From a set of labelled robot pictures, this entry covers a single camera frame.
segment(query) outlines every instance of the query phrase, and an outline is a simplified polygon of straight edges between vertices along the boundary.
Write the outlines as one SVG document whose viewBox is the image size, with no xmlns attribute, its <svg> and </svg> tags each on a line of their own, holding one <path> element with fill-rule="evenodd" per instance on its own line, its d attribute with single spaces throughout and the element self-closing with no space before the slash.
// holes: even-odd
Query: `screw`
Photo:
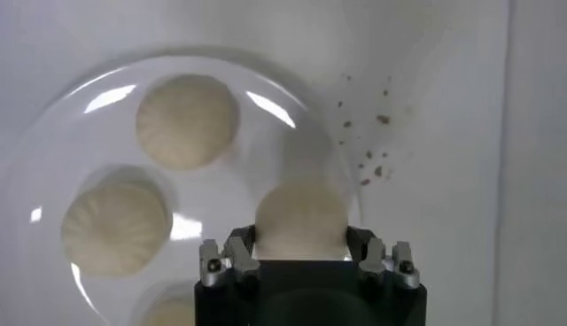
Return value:
<svg viewBox="0 0 567 326">
<path fill-rule="evenodd" d="M 403 274 L 414 274 L 414 263 L 404 260 L 400 263 L 400 272 Z"/>
<path fill-rule="evenodd" d="M 206 265 L 206 269 L 208 269 L 208 271 L 211 273 L 216 273 L 220 271 L 221 268 L 222 268 L 221 260 L 217 260 L 217 259 L 209 260 L 209 262 Z"/>
</svg>

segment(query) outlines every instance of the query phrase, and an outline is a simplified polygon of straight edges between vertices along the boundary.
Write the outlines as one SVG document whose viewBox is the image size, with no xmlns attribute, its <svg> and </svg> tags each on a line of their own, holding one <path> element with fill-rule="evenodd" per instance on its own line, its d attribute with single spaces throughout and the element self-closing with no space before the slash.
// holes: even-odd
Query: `food crumb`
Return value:
<svg viewBox="0 0 567 326">
<path fill-rule="evenodd" d="M 385 115 L 378 115 L 376 119 L 380 121 L 380 123 L 382 123 L 383 125 L 390 124 L 390 117 L 386 117 Z"/>
</svg>

